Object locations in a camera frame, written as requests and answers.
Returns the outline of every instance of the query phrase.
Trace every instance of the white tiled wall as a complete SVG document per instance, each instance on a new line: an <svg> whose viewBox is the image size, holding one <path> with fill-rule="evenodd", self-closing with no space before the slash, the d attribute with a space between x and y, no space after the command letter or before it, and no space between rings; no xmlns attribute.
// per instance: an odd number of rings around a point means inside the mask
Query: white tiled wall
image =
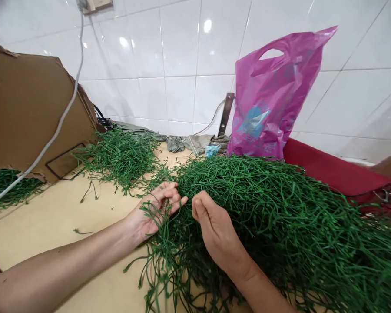
<svg viewBox="0 0 391 313"><path fill-rule="evenodd" d="M107 116L196 133L235 91L237 59L286 34L338 24L292 137L339 157L391 154L391 0L113 2L85 18L80 76ZM0 44L58 56L73 76L79 26L75 0L0 0ZM218 132L221 113L206 132Z"/></svg>

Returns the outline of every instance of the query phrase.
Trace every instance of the red fabric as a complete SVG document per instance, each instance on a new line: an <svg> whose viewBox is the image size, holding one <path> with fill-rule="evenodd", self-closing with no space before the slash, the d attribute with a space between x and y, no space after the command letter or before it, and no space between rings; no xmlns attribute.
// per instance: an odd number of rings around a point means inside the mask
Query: red fabric
<svg viewBox="0 0 391 313"><path fill-rule="evenodd" d="M289 164L295 164L305 169L305 174L328 184L333 190L338 190L346 196L365 195L374 190L380 190L391 184L391 179L370 170L346 162L323 151L289 138L284 147L284 158Z"/></svg>

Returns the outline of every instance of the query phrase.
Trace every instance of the person's arm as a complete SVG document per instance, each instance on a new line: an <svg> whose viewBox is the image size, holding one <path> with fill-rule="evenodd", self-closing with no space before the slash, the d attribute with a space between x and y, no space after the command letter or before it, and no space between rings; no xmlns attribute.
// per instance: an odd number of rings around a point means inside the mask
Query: person's arm
<svg viewBox="0 0 391 313"><path fill-rule="evenodd" d="M187 201L176 183L163 183L142 199L171 214ZM0 274L0 313L50 312L88 280L124 258L158 228L140 210L83 240L31 257Z"/></svg>
<svg viewBox="0 0 391 313"><path fill-rule="evenodd" d="M192 215L214 262L229 276L255 313L296 312L248 255L230 216L205 192L192 200Z"/></svg>

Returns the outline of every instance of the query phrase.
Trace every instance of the right hand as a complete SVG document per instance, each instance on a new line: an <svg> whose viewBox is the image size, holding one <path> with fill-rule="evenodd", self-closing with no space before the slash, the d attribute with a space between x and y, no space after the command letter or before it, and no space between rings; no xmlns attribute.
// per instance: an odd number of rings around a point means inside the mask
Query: right hand
<svg viewBox="0 0 391 313"><path fill-rule="evenodd" d="M192 216L200 223L205 247L233 281L247 277L253 260L240 242L225 209L202 191L192 199Z"/></svg>

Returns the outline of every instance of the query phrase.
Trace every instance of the left hand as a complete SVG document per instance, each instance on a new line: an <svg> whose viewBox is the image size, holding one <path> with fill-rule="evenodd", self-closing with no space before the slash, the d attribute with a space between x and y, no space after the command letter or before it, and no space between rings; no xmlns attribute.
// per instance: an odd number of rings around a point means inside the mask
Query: left hand
<svg viewBox="0 0 391 313"><path fill-rule="evenodd" d="M188 200L188 197L186 196L181 199L181 196L176 189L177 186L178 184L176 182L163 182L150 194L145 196L127 216L127 219L136 227L137 232L139 233L139 244L144 242L148 238L148 235L153 235L158 231L158 227L153 219L145 216L145 212L141 210L140 207L143 203L150 201L150 205L148 206L148 204L146 204L146 207L149 207L149 210L151 211L160 210L156 215L159 220L163 222L165 206L168 205L167 200L169 200L169 204L172 205L169 215L174 214L179 207L183 206Z"/></svg>

